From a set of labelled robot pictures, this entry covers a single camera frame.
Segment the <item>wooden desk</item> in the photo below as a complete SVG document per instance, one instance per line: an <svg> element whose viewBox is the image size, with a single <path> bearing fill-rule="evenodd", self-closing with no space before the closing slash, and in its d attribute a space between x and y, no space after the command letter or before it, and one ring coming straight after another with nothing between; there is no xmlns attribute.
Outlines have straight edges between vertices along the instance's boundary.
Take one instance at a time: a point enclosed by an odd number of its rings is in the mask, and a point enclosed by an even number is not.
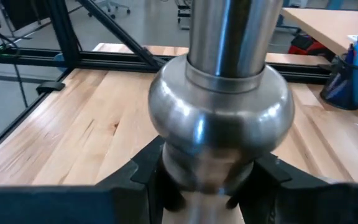
<svg viewBox="0 0 358 224"><path fill-rule="evenodd" d="M358 11L284 8L282 15L337 55L347 52L347 36L358 34Z"/></svg>
<svg viewBox="0 0 358 224"><path fill-rule="evenodd" d="M149 47L177 55L179 47ZM96 50L128 52L117 44ZM326 63L321 57L269 54L270 62ZM154 74L74 70L0 145L0 185L93 185L124 165L157 132L147 111ZM314 174L358 181L358 111L324 104L321 86L290 84L295 122L274 152Z"/></svg>

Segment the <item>black mesh pen cup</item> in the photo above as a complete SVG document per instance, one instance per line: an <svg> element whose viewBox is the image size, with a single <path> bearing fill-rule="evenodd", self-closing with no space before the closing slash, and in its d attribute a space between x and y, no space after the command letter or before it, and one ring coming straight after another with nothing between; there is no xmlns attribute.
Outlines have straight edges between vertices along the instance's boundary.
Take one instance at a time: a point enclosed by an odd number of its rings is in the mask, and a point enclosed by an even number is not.
<svg viewBox="0 0 358 224"><path fill-rule="evenodd" d="M320 96L326 103L337 108L357 110L358 66L345 62L346 55L339 58Z"/></svg>

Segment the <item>desk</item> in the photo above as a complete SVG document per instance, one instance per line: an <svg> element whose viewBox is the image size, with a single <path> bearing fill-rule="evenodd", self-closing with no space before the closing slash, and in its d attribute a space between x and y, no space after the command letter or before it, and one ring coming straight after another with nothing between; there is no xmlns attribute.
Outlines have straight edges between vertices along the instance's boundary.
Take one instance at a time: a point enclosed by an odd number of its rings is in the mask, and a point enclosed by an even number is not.
<svg viewBox="0 0 358 224"><path fill-rule="evenodd" d="M128 52L123 45L96 50ZM187 48L151 46L154 54ZM314 65L316 56L268 54L269 62ZM0 145L0 185L93 185L124 165L157 132L147 111L154 74L74 70ZM358 110L323 103L322 86L290 84L295 122L274 154L310 174L358 181Z"/></svg>
<svg viewBox="0 0 358 224"><path fill-rule="evenodd" d="M347 52L347 36L358 34L358 11L284 8L282 15L337 55Z"/></svg>

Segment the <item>red object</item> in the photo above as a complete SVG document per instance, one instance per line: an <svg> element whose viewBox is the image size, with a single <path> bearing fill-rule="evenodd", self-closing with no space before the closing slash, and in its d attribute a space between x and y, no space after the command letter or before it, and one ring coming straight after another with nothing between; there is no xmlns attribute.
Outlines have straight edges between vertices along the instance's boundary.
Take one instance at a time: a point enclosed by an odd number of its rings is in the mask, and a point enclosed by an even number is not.
<svg viewBox="0 0 358 224"><path fill-rule="evenodd" d="M297 55L320 55L332 60L335 54L323 44L308 35L298 35L291 41L289 54Z"/></svg>

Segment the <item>metal shaft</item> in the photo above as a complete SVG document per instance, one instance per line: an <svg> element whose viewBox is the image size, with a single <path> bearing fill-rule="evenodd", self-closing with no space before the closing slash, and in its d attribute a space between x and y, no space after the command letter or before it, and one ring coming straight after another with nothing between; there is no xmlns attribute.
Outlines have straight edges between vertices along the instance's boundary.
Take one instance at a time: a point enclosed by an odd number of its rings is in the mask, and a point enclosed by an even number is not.
<svg viewBox="0 0 358 224"><path fill-rule="evenodd" d="M190 52L164 65L149 91L163 168L185 202L164 213L169 223L237 223L227 202L290 129L291 91L265 65L282 2L193 0Z"/></svg>
<svg viewBox="0 0 358 224"><path fill-rule="evenodd" d="M282 0L194 0L190 64L219 77L260 73L282 4Z"/></svg>

